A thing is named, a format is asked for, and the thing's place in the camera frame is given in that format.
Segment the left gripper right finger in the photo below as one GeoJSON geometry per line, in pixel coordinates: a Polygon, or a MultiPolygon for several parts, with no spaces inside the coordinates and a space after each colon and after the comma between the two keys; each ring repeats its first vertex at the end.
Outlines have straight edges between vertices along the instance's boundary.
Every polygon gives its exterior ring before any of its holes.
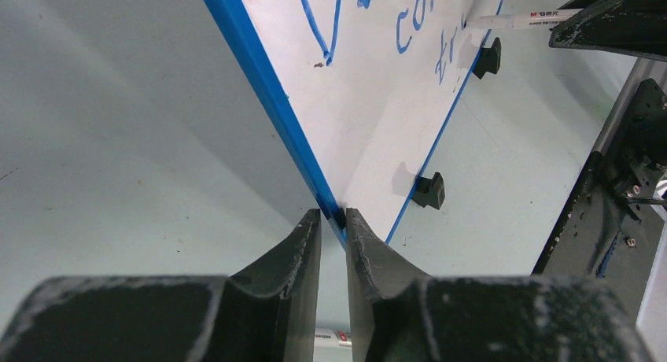
{"type": "Polygon", "coordinates": [[[355,361],[649,361],[613,291],[577,276],[435,277],[346,216],[355,361]]]}

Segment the blue framed whiteboard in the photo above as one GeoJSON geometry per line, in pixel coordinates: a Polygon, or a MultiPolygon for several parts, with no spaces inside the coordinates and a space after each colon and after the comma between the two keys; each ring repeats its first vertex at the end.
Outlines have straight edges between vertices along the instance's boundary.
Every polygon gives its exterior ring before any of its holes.
{"type": "Polygon", "coordinates": [[[503,0],[203,0],[339,239],[392,238],[503,0]]]}

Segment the blue whiteboard marker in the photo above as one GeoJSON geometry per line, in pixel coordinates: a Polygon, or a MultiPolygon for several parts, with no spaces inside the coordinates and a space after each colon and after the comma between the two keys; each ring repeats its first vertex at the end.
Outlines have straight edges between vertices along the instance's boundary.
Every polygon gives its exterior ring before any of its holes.
{"type": "Polygon", "coordinates": [[[480,30],[554,28],[577,15],[581,9],[557,9],[477,17],[464,22],[465,28],[480,30]]]}

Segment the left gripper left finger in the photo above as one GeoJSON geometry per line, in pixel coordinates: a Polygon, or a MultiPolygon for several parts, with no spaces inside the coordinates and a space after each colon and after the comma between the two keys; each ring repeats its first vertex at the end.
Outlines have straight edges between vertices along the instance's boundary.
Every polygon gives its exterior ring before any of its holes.
{"type": "Polygon", "coordinates": [[[231,275],[61,276],[19,305],[4,361],[310,361],[321,215],[231,275]]]}

